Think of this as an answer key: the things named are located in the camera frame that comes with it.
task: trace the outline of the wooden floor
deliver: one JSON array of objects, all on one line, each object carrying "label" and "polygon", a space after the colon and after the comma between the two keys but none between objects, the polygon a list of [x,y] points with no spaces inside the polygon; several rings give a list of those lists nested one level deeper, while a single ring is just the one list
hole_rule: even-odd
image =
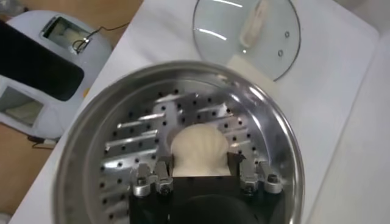
[{"label": "wooden floor", "polygon": [[[112,28],[129,22],[141,0],[21,0],[30,10],[53,10],[92,27]],[[104,32],[113,46],[124,29]],[[50,150],[32,149],[26,136],[0,124],[0,213],[13,214],[37,177]]]}]

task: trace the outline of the white machine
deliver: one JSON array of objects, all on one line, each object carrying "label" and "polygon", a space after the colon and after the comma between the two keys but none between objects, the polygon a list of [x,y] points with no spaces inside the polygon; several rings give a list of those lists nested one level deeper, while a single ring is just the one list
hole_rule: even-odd
[{"label": "white machine", "polygon": [[92,27],[57,12],[29,11],[7,24],[0,27],[6,52],[0,66],[0,122],[30,136],[57,139],[112,47],[99,33],[91,35]]}]

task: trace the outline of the white table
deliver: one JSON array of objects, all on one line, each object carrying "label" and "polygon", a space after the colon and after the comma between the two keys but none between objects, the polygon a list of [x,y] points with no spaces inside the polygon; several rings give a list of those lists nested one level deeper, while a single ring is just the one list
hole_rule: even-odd
[{"label": "white table", "polygon": [[[95,81],[85,105],[121,76],[153,63],[199,60],[192,36],[196,0],[145,0]],[[302,45],[277,83],[277,103],[292,125],[305,167],[303,221],[311,212],[332,154],[378,42],[378,33],[331,0],[298,0]],[[12,218],[53,223],[51,194],[66,135]]]}]

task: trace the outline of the black panel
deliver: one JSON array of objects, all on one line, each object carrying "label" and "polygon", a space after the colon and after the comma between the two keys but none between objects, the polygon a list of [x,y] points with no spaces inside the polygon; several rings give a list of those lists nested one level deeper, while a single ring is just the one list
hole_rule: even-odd
[{"label": "black panel", "polygon": [[263,185],[252,195],[239,186],[241,155],[228,155],[226,177],[175,177],[173,192],[129,198],[132,224],[280,224],[285,218],[284,193],[269,194]]},{"label": "black panel", "polygon": [[39,89],[58,100],[69,100],[83,80],[83,70],[77,65],[2,21],[0,49],[1,75]]}]

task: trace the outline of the shell-shaped bun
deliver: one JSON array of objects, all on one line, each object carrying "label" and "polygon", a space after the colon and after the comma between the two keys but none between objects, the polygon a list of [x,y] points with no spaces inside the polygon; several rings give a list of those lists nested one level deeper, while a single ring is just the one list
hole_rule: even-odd
[{"label": "shell-shaped bun", "polygon": [[189,126],[172,141],[174,177],[230,175],[227,165],[229,144],[215,127],[205,124]]}]

